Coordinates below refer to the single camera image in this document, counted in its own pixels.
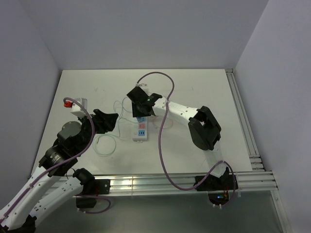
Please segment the white multicolour power strip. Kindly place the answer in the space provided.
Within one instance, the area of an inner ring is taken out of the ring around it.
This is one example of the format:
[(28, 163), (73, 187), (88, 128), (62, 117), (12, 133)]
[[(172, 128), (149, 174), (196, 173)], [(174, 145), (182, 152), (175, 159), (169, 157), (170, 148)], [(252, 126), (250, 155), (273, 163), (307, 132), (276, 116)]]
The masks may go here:
[(146, 116), (133, 118), (132, 140), (139, 143), (148, 140), (148, 118)]

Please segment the aluminium side rail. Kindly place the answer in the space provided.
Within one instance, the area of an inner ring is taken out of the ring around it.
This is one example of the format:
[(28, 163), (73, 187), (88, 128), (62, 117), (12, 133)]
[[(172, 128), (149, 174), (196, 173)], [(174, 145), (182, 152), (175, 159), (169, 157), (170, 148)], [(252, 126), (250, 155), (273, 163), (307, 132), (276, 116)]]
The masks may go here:
[(248, 151), (248, 155), (250, 158), (252, 170), (254, 172), (265, 171), (262, 159), (260, 157), (255, 138), (253, 132), (251, 130), (251, 126), (246, 114), (245, 107), (242, 102), (242, 98), (238, 89), (238, 85), (234, 76), (234, 69), (226, 69), (225, 70), (229, 87), (231, 89), (231, 93), (233, 96), (233, 100), (236, 106), (236, 110), (238, 113), (238, 118), (240, 121), (240, 125), (242, 128), (242, 133), (244, 136), (244, 140), (246, 143), (246, 148)]

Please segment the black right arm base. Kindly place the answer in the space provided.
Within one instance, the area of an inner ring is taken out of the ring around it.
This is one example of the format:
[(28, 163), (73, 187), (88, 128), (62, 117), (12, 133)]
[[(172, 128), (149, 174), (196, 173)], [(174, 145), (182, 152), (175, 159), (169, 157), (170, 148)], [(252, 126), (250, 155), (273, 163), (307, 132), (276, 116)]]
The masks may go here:
[(195, 188), (196, 191), (216, 191), (216, 193), (208, 194), (209, 201), (215, 206), (226, 205), (230, 201), (230, 191), (237, 191), (239, 188), (235, 176), (223, 175), (220, 178), (212, 175), (208, 176), (202, 184)]

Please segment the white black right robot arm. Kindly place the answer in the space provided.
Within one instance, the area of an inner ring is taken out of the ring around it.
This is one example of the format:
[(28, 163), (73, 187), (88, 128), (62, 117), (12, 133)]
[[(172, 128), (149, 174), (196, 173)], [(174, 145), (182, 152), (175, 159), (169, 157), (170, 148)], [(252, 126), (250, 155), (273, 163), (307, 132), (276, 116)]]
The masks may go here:
[(199, 184), (208, 183), (215, 189), (221, 189), (232, 179), (220, 149), (221, 126), (208, 107), (184, 106), (160, 94), (148, 95), (139, 86), (134, 87), (127, 97), (132, 102), (133, 117), (168, 117), (189, 129), (192, 142), (204, 153), (211, 167), (209, 176), (199, 181)]

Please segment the aluminium front rail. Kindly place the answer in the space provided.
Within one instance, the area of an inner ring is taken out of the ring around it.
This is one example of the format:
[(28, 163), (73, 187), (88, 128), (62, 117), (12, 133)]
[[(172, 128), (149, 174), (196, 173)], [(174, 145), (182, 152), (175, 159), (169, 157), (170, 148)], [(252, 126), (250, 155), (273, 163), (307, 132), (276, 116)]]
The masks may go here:
[[(96, 175), (96, 181), (110, 180), (108, 196), (148, 196), (199, 194), (196, 189), (182, 191), (175, 188), (163, 174), (153, 175)], [(237, 172), (238, 188), (236, 194), (242, 192), (259, 192), (278, 190), (273, 173), (270, 172)]]

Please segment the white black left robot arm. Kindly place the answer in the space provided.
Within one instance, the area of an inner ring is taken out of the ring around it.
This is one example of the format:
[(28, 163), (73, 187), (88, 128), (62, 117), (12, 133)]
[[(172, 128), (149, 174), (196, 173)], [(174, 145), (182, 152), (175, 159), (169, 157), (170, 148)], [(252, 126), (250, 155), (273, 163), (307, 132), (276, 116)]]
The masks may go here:
[(85, 168), (50, 194), (46, 194), (78, 162), (77, 157), (92, 144), (96, 134), (114, 130), (119, 115), (95, 109), (82, 114), (78, 121), (63, 125), (52, 147), (39, 161), (31, 178), (18, 194), (0, 211), (2, 233), (33, 233), (41, 220), (73, 196), (94, 198), (98, 193), (95, 177)]

